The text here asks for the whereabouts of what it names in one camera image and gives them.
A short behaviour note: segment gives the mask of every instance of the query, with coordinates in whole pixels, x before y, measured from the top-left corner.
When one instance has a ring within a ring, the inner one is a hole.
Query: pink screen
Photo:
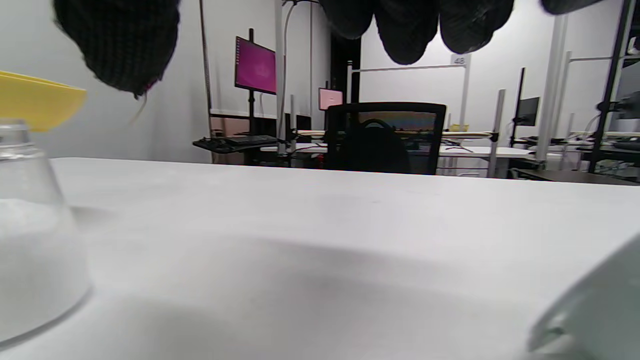
[[[245,39],[236,40],[236,86],[275,94],[276,54]]]
[[[320,89],[320,110],[327,110],[333,105],[342,105],[342,92]]]

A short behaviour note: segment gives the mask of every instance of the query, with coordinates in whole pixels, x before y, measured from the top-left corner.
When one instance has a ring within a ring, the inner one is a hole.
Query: desk
[[[489,160],[489,155],[491,154],[491,147],[489,146],[468,146],[466,147],[472,152],[468,152],[463,149],[453,148],[448,149],[445,145],[440,147],[440,157],[441,158],[481,158],[484,160]],[[260,148],[261,151],[264,152],[276,152],[278,151],[278,147],[276,146],[267,146]],[[324,143],[299,143],[296,146],[296,152],[302,152],[305,154],[326,154],[327,147]],[[410,153],[416,153],[420,151],[409,151]],[[510,159],[531,159],[535,160],[535,155],[531,155],[531,150],[525,149],[516,149],[513,147],[499,147],[497,151],[497,177],[504,179],[507,177],[507,171],[509,168],[509,160]],[[548,158],[562,158],[561,155],[558,154],[549,154]]]
[[[612,177],[579,171],[518,170],[521,175],[538,181],[557,181],[560,183],[604,184],[638,186],[636,183],[614,179]]]
[[[638,230],[626,186],[53,165],[94,291],[2,360],[520,360],[539,315]]]
[[[592,147],[579,147],[582,151],[582,159],[591,161]],[[601,160],[617,160],[626,163],[633,163],[635,167],[640,167],[640,151],[618,149],[617,147],[603,145],[600,147]]]

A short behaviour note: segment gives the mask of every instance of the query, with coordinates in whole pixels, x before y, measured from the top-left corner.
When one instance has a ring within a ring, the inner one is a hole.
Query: yellow plate
[[[48,131],[84,104],[86,90],[0,71],[0,117],[24,119],[32,131]]]

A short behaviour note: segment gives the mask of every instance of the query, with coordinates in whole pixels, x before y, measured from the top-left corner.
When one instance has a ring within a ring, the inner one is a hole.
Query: black mesh chair back
[[[435,175],[447,111],[419,102],[364,102],[327,110],[325,168]]]
[[[371,119],[345,137],[336,158],[337,170],[409,174],[409,152],[387,123]]]

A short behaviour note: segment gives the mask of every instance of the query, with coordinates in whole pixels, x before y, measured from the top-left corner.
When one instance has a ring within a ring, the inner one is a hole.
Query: dark knit object
[[[54,0],[60,28],[105,84],[136,98],[162,79],[178,40],[180,0]]]
[[[438,33],[438,0],[378,0],[375,15],[387,54],[401,65],[420,60]]]
[[[580,10],[602,0],[542,0],[542,6],[548,13],[562,15]]]
[[[489,44],[513,11],[514,0],[319,0],[333,30],[360,38],[375,14],[382,44],[401,65],[415,63],[440,33],[454,53],[465,54]],[[564,14],[601,0],[540,0],[547,12]]]
[[[357,39],[369,29],[376,0],[319,0],[333,30],[343,38]]]
[[[513,10],[513,0],[443,0],[440,31],[445,45],[466,54],[489,44]]]

